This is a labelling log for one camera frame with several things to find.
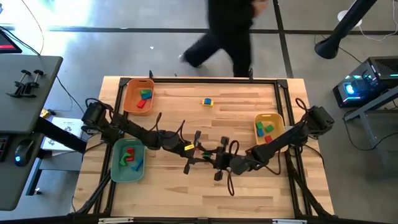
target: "black shirt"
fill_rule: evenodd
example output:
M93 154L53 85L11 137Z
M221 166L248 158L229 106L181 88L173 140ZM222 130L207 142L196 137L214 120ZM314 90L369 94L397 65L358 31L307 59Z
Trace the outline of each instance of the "black shirt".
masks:
M253 0L208 0L208 22L214 34L247 32L253 25Z

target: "wooden table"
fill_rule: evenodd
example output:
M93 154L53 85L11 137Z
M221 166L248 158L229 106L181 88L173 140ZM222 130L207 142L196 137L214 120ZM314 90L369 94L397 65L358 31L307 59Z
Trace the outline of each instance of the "wooden table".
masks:
M99 99L114 105L120 77L104 77ZM298 121L302 115L295 103L301 98L308 105L302 79L288 79L289 92ZM204 97L214 99L214 108L202 106ZM123 113L124 97L120 113ZM222 136L241 143L241 152L255 145L253 119L258 113L276 113L273 87L264 84L199 84L156 83L153 112L148 117L133 117L135 123L151 128L159 112L163 113L160 129L177 130L182 120L185 139L193 140L196 130L202 131L201 141L207 149L220 144ZM88 147L97 144L94 137ZM308 145L318 149L316 141ZM97 147L84 156L75 191L74 205L79 209L97 187L105 146ZM309 189L326 211L333 213L322 160L304 148L302 159ZM226 174L222 181L213 180L215 170L210 165L196 164L189 175L183 173L186 159L159 150L146 150L145 176L130 184L116 184L112 216L130 217L212 217L212 218L292 218L292 200L284 156L281 155L281 175L267 169L233 176L235 196L229 196ZM277 170L277 154L269 167ZM108 196L104 191L104 208ZM301 192L298 192L302 203Z

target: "person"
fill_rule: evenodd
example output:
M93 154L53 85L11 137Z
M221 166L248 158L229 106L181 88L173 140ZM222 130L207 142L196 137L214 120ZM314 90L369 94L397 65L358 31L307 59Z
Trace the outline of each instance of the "person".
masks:
M197 68L219 49L233 61L234 77L248 77L251 66L250 27L268 0L208 0L209 31L182 54Z

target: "computer tower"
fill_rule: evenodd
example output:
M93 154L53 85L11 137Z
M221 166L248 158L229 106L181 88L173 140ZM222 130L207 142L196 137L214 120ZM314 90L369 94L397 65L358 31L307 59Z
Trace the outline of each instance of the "computer tower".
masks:
M333 94L340 108L359 107L397 85L398 56L369 57L333 88Z

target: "plastic bowl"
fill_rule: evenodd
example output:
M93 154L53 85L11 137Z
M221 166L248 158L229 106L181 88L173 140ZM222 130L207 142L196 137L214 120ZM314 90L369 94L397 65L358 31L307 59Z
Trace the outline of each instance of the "plastic bowl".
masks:
M154 81L147 78L133 78L127 84L126 98L124 99L124 110L136 116L148 116L152 109L154 100ZM146 100L143 108L138 108L137 104L141 101L141 90L151 90L152 98Z
M264 127L262 129L264 132L263 137L259 137L257 135L257 127L256 127L257 122L261 122ZM272 125L274 127L274 130L272 130L270 133L267 133L265 130L265 127L267 127L268 125ZM257 114L254 117L254 135L256 137L257 144L267 144L265 136L271 136L272 139L276 139L284 132L285 132L285 126L281 115L277 113L269 113L269 114Z
M127 152L127 148L134 148L134 161L126 162L126 166L119 164L123 154ZM138 160L142 159L142 165L138 171L131 169L132 166L137 165ZM111 178L117 183L135 182L144 176L145 168L145 146L138 139L119 139L113 146L113 158Z

